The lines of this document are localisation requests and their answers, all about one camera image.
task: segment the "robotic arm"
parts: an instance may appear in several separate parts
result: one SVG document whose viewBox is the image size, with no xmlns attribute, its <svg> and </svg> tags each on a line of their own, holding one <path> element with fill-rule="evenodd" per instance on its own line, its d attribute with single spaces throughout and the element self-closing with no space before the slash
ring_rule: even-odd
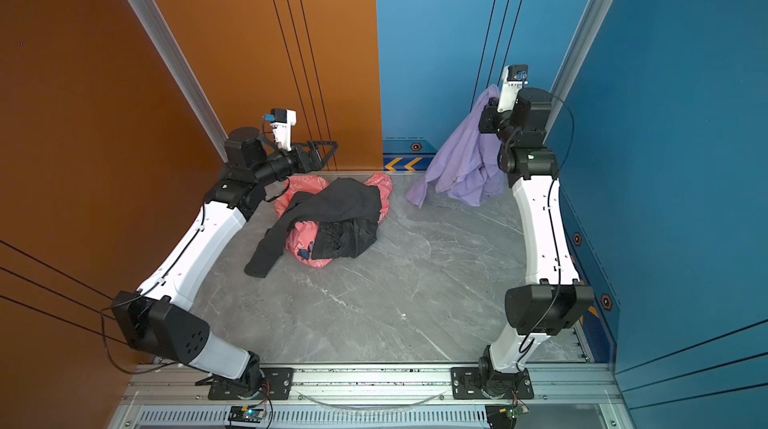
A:
<svg viewBox="0 0 768 429">
<path fill-rule="evenodd" d="M 206 321 L 188 312 L 197 290 L 266 197 L 265 187 L 294 173 L 321 170 L 338 148 L 328 141 L 291 144 L 293 111 L 276 108 L 265 119 L 276 144 L 257 128 L 235 129 L 224 143 L 228 162 L 187 233 L 135 293 L 121 291 L 111 305 L 128 346 L 216 375 L 214 384 L 232 389 L 225 398 L 254 396 L 264 374 L 257 355 L 218 338 Z M 267 155 L 265 146 L 273 152 Z M 330 147 L 325 157 L 320 146 Z"/>
<path fill-rule="evenodd" d="M 505 68 L 502 93 L 489 101 L 479 123 L 481 133 L 496 134 L 502 141 L 498 165 L 520 208 L 528 256 L 525 285 L 507 291 L 507 324 L 486 347 L 470 384 L 481 389 L 482 397 L 512 398 L 515 393 L 529 398 L 525 393 L 530 387 L 523 384 L 528 378 L 525 362 L 542 342 L 571 328 L 594 299 L 592 288 L 580 283 L 568 253 L 558 201 L 558 161 L 544 145 L 552 95 L 524 87 L 527 76 L 528 66 Z"/>
<path fill-rule="evenodd" d="M 485 348 L 478 368 L 452 369 L 457 399 L 532 398 L 525 369 L 529 357 L 548 338 L 571 328 L 594 299 L 592 288 L 580 283 L 568 253 L 558 201 L 558 162 L 544 145 L 552 95 L 525 87 L 527 73 L 527 66 L 504 69 L 501 95 L 490 100 L 479 123 L 480 132 L 496 134 L 502 141 L 498 165 L 508 176 L 522 215 L 528 256 L 525 285 L 507 291 L 507 324 Z M 188 312 L 200 284 L 264 200 L 268 184 L 322 169 L 338 148 L 336 142 L 291 144 L 293 111 L 274 109 L 267 120 L 275 142 L 256 128 L 234 130 L 225 142 L 229 160 L 218 183 L 206 193 L 195 222 L 137 292 L 120 292 L 111 306 L 130 347 L 214 374 L 209 377 L 210 399 L 254 397 L 265 375 L 257 355 L 216 337 L 206 321 Z M 265 146 L 273 149 L 270 155 Z M 330 146 L 324 158 L 320 146 Z"/>
</svg>

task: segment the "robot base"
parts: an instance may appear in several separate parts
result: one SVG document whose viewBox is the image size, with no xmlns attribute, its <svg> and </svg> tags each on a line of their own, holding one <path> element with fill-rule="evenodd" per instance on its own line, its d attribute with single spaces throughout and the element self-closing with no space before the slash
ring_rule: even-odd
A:
<svg viewBox="0 0 768 429">
<path fill-rule="evenodd" d="M 251 353 L 251 361 L 240 379 L 212 375 L 198 382 L 196 386 L 209 385 L 209 401 L 248 401 L 264 398 L 267 395 L 273 401 L 285 401 L 293 383 L 292 367 L 260 368 L 259 356 Z"/>
<path fill-rule="evenodd" d="M 503 374 L 491 366 L 490 349 L 485 347 L 478 367 L 453 367 L 454 399 L 533 399 L 533 386 L 528 369 Z"/>
</svg>

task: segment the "lavender shirt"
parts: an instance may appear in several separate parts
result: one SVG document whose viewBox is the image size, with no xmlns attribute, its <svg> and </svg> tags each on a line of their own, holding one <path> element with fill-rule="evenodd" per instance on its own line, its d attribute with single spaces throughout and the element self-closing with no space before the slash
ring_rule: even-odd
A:
<svg viewBox="0 0 768 429">
<path fill-rule="evenodd" d="M 498 97 L 496 86 L 480 94 L 472 111 L 464 119 L 429 164 L 423 178 L 408 191 L 408 201 L 421 207 L 427 194 L 427 184 L 437 181 L 437 192 L 478 206 L 486 197 L 504 192 L 504 173 L 496 159 L 502 143 L 495 134 L 481 134 L 480 115 L 491 97 Z"/>
</svg>

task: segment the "orange panel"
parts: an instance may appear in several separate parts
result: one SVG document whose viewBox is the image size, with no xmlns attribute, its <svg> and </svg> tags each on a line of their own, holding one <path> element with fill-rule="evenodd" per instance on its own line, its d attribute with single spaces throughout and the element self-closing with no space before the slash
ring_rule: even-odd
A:
<svg viewBox="0 0 768 429">
<path fill-rule="evenodd" d="M 0 18 L 0 239 L 107 296 L 1 245 L 0 267 L 102 309 L 165 259 L 220 159 L 126 0 L 2 0 Z M 0 295 L 99 330 L 93 311 L 6 271 Z M 99 335 L 7 300 L 0 326 L 3 427 L 108 423 L 130 377 Z M 129 369 L 146 357 L 110 349 Z"/>
<path fill-rule="evenodd" d="M 291 108 L 330 168 L 381 168 L 376 0 L 155 1 L 226 131 Z"/>
<path fill-rule="evenodd" d="M 302 1 L 329 127 L 340 144 L 339 170 L 380 170 L 376 0 Z"/>
</svg>

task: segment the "gray marble surface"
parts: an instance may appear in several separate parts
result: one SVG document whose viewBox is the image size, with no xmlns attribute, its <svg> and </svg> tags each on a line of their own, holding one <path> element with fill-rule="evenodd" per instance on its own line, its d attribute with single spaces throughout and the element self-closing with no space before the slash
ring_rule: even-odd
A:
<svg viewBox="0 0 768 429">
<path fill-rule="evenodd" d="M 389 214 L 360 257 L 314 269 L 285 252 L 256 279 L 243 267 L 277 220 L 274 203 L 262 203 L 206 276 L 192 313 L 265 362 L 476 361 L 504 327 L 504 293 L 523 284 L 520 213 L 511 191 L 473 208 L 432 186 L 419 209 L 406 200 L 419 177 L 392 175 Z M 571 329 L 532 360 L 583 358 Z"/>
</svg>

